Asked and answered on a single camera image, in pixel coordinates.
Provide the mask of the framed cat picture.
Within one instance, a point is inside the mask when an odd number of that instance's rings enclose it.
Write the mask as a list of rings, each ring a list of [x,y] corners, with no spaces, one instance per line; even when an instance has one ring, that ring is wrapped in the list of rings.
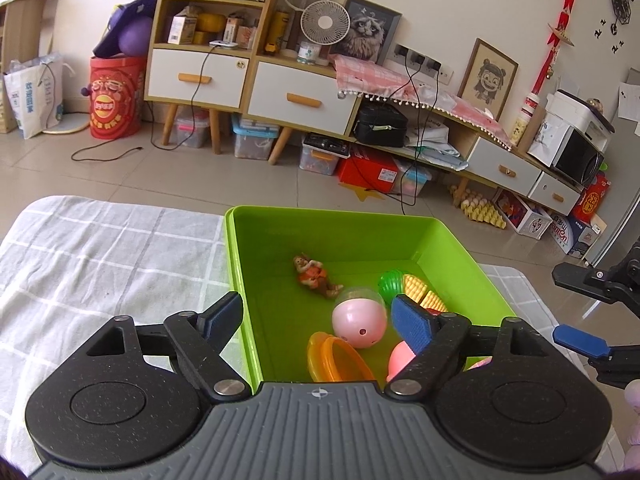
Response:
[[[330,53],[382,65],[402,14],[368,0],[346,0],[345,9],[350,17],[349,31]]]

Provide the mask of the pink printed card packet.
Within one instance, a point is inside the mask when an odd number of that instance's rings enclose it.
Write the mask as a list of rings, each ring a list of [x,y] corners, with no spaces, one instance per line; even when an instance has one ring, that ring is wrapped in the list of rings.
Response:
[[[475,362],[474,364],[469,366],[466,370],[474,370],[474,368],[480,368],[480,367],[486,366],[491,362],[491,360],[492,360],[492,357],[488,356],[487,358],[484,358]]]

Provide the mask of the small white desk fan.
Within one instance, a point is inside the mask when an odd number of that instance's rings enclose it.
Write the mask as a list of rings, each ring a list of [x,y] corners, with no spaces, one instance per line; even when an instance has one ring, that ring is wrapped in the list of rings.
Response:
[[[306,6],[299,25],[304,40],[298,48],[297,61],[316,64],[323,48],[334,46],[346,38],[350,16],[341,4],[319,0]]]

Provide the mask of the small monkey figurine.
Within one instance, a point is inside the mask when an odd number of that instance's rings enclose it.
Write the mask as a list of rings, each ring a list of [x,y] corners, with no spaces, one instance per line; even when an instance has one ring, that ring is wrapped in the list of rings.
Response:
[[[328,271],[318,260],[300,254],[293,258],[293,264],[299,284],[324,298],[334,299],[344,288],[342,284],[333,283],[329,279]]]

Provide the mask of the orange plastic juicer toy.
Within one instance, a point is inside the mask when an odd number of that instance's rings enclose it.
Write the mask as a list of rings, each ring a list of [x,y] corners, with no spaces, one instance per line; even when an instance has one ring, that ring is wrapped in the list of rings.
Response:
[[[307,368],[314,382],[374,382],[375,376],[355,348],[323,332],[308,340]]]

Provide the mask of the wooden white drawer cabinet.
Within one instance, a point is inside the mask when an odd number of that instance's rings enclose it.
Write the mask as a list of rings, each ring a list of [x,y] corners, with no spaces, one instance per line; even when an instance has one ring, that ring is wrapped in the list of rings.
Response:
[[[416,10],[412,28],[440,46],[460,51],[472,36],[527,44],[541,37],[550,14],[542,0],[396,0]],[[145,96],[171,110],[195,104],[211,113],[238,112],[275,124],[282,140],[309,131],[350,140],[361,103],[386,102],[440,117],[466,161],[462,177],[506,188],[559,214],[569,212],[578,189],[514,145],[505,150],[487,134],[420,105],[340,96],[332,66],[307,65],[265,51],[276,0],[256,4],[256,37],[250,49],[224,49],[169,41],[171,15],[189,3],[203,8],[224,0],[157,0]]]

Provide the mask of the black bag on shelf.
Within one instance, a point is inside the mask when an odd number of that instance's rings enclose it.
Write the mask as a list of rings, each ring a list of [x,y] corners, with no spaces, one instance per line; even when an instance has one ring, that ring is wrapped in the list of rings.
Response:
[[[393,105],[364,102],[358,110],[352,135],[363,144],[402,148],[407,129],[408,118]]]

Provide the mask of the pink round plastic toy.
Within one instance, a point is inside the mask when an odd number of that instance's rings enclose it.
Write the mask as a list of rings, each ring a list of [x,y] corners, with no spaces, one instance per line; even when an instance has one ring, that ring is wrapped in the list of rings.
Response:
[[[391,382],[415,357],[405,341],[398,342],[388,358],[386,382]]]

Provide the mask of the wooden desk shelf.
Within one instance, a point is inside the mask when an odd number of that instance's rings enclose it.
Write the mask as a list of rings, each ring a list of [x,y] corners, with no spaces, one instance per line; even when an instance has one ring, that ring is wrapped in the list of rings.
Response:
[[[4,75],[13,61],[39,56],[44,7],[49,0],[1,0],[1,133],[17,128]]]

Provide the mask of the pink capsule ball toy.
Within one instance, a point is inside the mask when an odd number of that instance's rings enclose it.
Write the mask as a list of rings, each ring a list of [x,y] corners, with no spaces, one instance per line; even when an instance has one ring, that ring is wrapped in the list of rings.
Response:
[[[343,289],[332,311],[333,333],[355,349],[380,342],[387,328],[387,310],[378,292],[367,287]]]

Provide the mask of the red printed barrel bin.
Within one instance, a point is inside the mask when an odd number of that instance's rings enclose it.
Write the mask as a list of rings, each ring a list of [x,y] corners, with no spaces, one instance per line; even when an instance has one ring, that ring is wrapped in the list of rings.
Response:
[[[133,136],[140,130],[146,58],[92,58],[90,81],[84,88],[90,101],[90,132],[99,140]]]

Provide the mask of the grey checked cloth mat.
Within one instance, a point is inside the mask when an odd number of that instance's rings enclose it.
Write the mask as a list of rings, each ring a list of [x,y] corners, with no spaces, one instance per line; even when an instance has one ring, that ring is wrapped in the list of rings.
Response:
[[[386,306],[382,340],[356,349],[374,382],[209,401],[164,321],[234,292],[224,216],[75,196],[18,216],[1,245],[7,458],[38,479],[601,477],[610,404],[531,316],[470,320],[461,370],[424,400],[384,392],[403,341]],[[240,328],[220,355],[247,382]]]

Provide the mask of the yellow toy corn cob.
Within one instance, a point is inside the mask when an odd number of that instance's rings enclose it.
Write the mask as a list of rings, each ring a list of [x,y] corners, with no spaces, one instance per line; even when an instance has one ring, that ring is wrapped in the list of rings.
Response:
[[[426,281],[408,272],[399,270],[384,272],[378,279],[378,293],[387,307],[392,305],[396,296],[405,295],[431,313],[439,314],[448,311],[445,304]]]

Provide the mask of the purple plush toy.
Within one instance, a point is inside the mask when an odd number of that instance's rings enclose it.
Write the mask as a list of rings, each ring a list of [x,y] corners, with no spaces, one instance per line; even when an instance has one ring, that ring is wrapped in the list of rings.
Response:
[[[116,6],[93,55],[96,58],[147,55],[156,4],[157,0],[134,0]]]

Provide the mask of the pink tablecloth with fringe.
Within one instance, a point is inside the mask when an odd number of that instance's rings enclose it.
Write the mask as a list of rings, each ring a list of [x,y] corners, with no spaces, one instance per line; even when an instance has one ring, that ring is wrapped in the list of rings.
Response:
[[[498,122],[485,112],[458,96],[453,96],[437,84],[420,84],[406,74],[398,74],[370,62],[331,54],[340,96],[353,94],[379,101],[432,108],[446,117],[460,120],[463,125],[487,134],[505,150],[514,148],[509,136]]]

